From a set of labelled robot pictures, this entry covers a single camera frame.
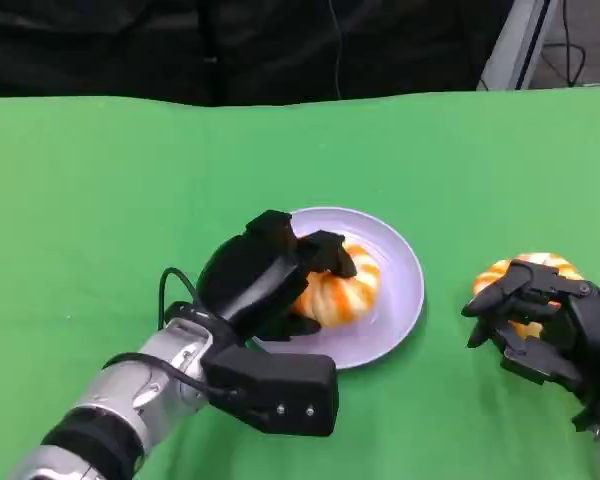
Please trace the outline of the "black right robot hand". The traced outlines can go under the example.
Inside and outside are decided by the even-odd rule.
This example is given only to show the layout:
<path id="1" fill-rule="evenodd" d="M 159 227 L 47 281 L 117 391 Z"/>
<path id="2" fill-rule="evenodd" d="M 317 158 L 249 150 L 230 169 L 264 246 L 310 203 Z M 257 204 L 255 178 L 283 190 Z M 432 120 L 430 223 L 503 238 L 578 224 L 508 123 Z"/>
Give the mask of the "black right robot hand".
<path id="1" fill-rule="evenodd" d="M 468 347 L 492 341 L 504 369 L 575 395 L 584 406 L 577 430 L 600 428 L 600 287 L 514 259 L 462 314 L 477 320 Z"/>

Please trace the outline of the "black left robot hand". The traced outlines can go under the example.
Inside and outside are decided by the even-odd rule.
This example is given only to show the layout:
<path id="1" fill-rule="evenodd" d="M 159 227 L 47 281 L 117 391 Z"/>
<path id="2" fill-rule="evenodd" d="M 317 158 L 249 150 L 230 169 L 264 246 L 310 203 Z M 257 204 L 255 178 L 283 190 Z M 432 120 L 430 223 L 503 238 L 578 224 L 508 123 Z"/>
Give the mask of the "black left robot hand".
<path id="1" fill-rule="evenodd" d="M 202 305 L 241 341 L 288 342 L 319 332 L 318 321 L 293 308 L 309 286 L 309 275 L 348 279 L 357 274 L 344 236 L 318 230 L 298 237 L 291 220 L 287 212 L 263 212 L 222 244 L 198 277 Z"/>

